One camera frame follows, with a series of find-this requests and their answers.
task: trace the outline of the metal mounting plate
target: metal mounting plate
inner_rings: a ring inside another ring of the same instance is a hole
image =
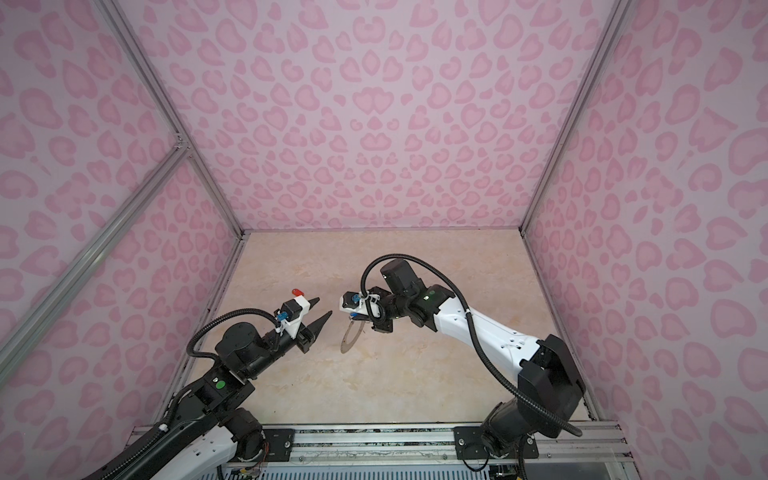
[[[266,462],[288,462],[293,450],[294,429],[264,429],[266,442],[270,451],[266,454]]]
[[[488,452],[482,444],[481,436],[482,427],[454,427],[453,443],[456,447],[456,458],[459,460],[485,460],[488,457]],[[514,459],[515,455],[510,454],[505,458]],[[535,439],[533,439],[533,443],[525,444],[523,458],[538,458],[538,447]]]

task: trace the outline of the enclosure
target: enclosure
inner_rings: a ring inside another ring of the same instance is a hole
[[[610,478],[768,476],[768,2],[5,0],[0,58],[3,478],[100,468],[293,288],[334,314],[262,422],[482,421],[466,345],[340,351],[392,252],[565,340]]]

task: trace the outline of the white plastic housing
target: white plastic housing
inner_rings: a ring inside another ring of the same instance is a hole
[[[215,426],[187,445],[152,480],[196,480],[234,457],[236,450],[232,433]]]
[[[508,378],[516,381],[521,360],[530,360],[538,350],[535,336],[525,335],[470,307],[475,331],[485,355],[499,368],[508,373]],[[464,309],[458,298],[449,298],[440,306],[435,315],[435,326],[438,332],[459,339],[472,347],[469,327]]]

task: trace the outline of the black plastic housing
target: black plastic housing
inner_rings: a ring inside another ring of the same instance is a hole
[[[537,404],[568,420],[584,395],[584,380],[562,339],[550,335],[537,343],[539,348],[533,358],[521,362],[518,388]],[[494,407],[482,428],[483,443],[497,456],[510,452],[513,442],[522,435],[540,432],[554,439],[562,430],[516,398]]]

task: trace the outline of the aluminum frame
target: aluminum frame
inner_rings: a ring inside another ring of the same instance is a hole
[[[163,115],[164,120],[170,126],[170,129],[175,133],[176,138],[179,141],[186,142],[192,151],[192,166],[197,172],[200,179],[203,181],[205,189],[213,199],[216,207],[221,212],[227,224],[230,226],[236,236],[243,236],[243,227],[240,225],[240,221],[232,210],[231,205],[227,201],[223,192],[219,188],[219,185],[211,175],[208,166],[203,160],[203,156],[197,145],[194,143],[194,139],[187,131],[184,122],[181,120],[181,116],[178,114],[173,101],[170,99],[170,95],[166,92],[160,75],[157,74],[153,65],[144,53],[144,49],[141,47],[141,43],[136,36],[136,32],[131,23],[125,16],[125,12],[120,6],[119,0],[92,0],[97,8],[101,11],[110,29],[114,33],[120,46],[123,48],[123,52],[128,57],[128,60],[134,66],[134,70],[139,75],[139,78],[147,88],[149,95],[154,99],[157,104],[160,113]]]
[[[190,157],[184,142],[172,148],[107,225],[72,260],[67,271],[51,286],[45,297],[22,317],[8,342],[0,348],[0,388],[43,339],[70,301],[80,293],[176,169]]]
[[[629,445],[617,422],[573,422],[584,432],[575,437],[562,432],[556,439],[536,433],[539,458],[528,463],[601,462],[611,470],[630,472],[634,468]],[[330,425],[265,425],[265,429],[294,429],[293,448],[288,462],[267,463],[267,468],[336,467],[369,465],[463,465],[456,457],[452,429],[480,426],[479,423],[383,423]],[[150,427],[134,429],[127,444],[135,442]],[[515,463],[509,458],[491,458],[494,465]],[[230,463],[250,466],[253,463]]]
[[[611,9],[611,13],[608,15],[608,21],[598,40],[598,46],[595,48],[590,61],[587,63],[584,77],[579,84],[574,101],[571,103],[571,108],[565,116],[565,122],[554,142],[554,147],[547,159],[544,173],[541,175],[541,178],[534,189],[531,204],[528,206],[528,209],[523,216],[520,231],[524,235],[531,226],[536,211],[551,183],[554,169],[563,158],[563,154],[567,150],[568,142],[571,141],[573,133],[576,131],[578,122],[581,120],[584,111],[587,110],[589,99],[595,88],[597,88],[608,62],[611,60],[611,55],[616,49],[621,33],[624,31],[628,19],[631,17],[631,12],[634,10],[636,4],[637,0],[616,0]]]
[[[536,263],[536,259],[533,255],[531,244],[525,235],[521,235],[521,238],[523,240],[523,245],[525,245],[525,251],[528,253],[528,259],[531,261],[533,271],[536,273],[538,286],[541,289],[541,292],[544,294],[544,300],[547,303],[547,308],[549,308],[549,313],[552,315],[552,322],[554,323],[554,327],[558,331],[560,338],[562,338],[565,342],[565,345],[568,346],[568,350],[571,353],[574,353],[575,350],[573,340],[568,335],[568,330],[565,328],[565,322],[560,316],[558,309],[555,307],[552,293],[549,291],[549,287],[547,287],[547,284],[544,283],[544,280],[541,277],[541,271],[539,270],[538,264]],[[586,391],[584,392],[584,403],[587,406],[587,411],[589,412],[590,418],[595,418],[597,420],[607,420],[608,418],[605,415],[605,411],[600,406],[600,403],[594,401],[594,399],[597,397],[595,397],[594,390],[592,389],[592,385],[589,382],[589,379],[584,375],[584,366],[581,364],[581,360],[578,358],[578,355],[572,356],[574,362],[576,363],[576,368],[581,374],[581,378],[584,379],[584,387],[586,388]]]
[[[214,294],[208,300],[208,304],[205,306],[203,314],[197,321],[197,325],[194,327],[194,331],[198,331],[203,325],[209,323],[214,317],[216,317],[216,313],[219,310],[221,300],[224,298],[224,294],[227,292],[227,287],[229,286],[235,270],[237,269],[237,263],[240,261],[240,257],[243,255],[243,249],[248,242],[248,236],[249,234],[246,234],[239,239],[235,239],[232,250],[227,257],[227,263],[225,264],[224,270],[221,271],[219,280],[217,280],[216,286],[214,287]],[[153,423],[160,420],[160,418],[163,416],[166,406],[170,403],[170,400],[173,398],[174,394],[181,391],[182,387],[187,383],[189,375],[192,373],[194,362],[194,358],[188,355],[184,355],[178,365],[176,365],[176,369],[174,370],[174,374],[171,376],[171,380],[165,389],[163,398],[160,403],[157,404],[157,410],[155,411],[154,415],[152,415],[151,421]]]

